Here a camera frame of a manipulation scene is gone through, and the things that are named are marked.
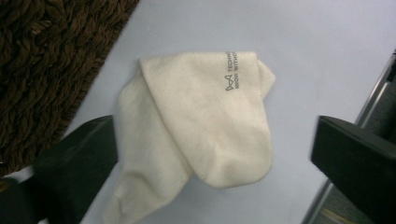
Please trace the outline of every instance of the cloth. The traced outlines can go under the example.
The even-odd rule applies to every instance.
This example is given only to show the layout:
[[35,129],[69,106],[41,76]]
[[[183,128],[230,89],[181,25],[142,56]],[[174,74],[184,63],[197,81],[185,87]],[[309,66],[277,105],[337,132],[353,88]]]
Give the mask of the cloth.
[[119,98],[123,168],[105,223],[169,204],[192,174],[215,188],[262,179],[272,164],[262,101],[274,81],[254,52],[140,60]]

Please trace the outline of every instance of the folded cloth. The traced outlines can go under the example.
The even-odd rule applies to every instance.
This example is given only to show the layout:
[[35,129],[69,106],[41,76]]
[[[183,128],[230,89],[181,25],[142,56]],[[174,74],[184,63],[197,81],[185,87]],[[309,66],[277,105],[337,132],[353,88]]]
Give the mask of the folded cloth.
[[215,188],[262,179],[272,164],[262,100],[274,81],[254,52],[141,60],[119,98],[123,168],[105,223],[169,204],[193,173]]

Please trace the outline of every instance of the white fabric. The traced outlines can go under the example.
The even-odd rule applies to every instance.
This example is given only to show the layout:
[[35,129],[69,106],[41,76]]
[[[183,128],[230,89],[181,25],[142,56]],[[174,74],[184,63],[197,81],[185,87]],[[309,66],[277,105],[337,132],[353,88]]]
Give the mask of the white fabric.
[[262,100],[274,81],[253,52],[141,60],[119,98],[123,169],[105,223],[167,205],[193,173],[215,188],[262,179],[272,162]]

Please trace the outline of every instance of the logo on cloth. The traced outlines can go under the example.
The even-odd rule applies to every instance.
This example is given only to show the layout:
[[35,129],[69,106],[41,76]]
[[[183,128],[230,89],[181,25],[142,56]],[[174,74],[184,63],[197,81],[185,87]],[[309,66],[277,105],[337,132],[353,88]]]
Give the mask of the logo on cloth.
[[227,87],[227,89],[225,89],[226,91],[233,90],[233,81],[231,80],[232,77],[233,77],[233,75],[228,75],[228,76],[224,77],[225,79],[228,80],[228,87]]
[[238,74],[235,74],[234,77],[233,77],[233,75],[227,75],[224,78],[228,80],[228,87],[225,89],[226,91],[231,91],[233,89],[239,89]]

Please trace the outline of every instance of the brown wicker texture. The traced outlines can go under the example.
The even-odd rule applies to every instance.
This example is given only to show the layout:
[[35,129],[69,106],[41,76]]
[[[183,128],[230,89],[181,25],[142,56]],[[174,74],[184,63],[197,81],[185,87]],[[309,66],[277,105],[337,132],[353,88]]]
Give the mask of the brown wicker texture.
[[138,0],[0,0],[0,176],[62,137]]

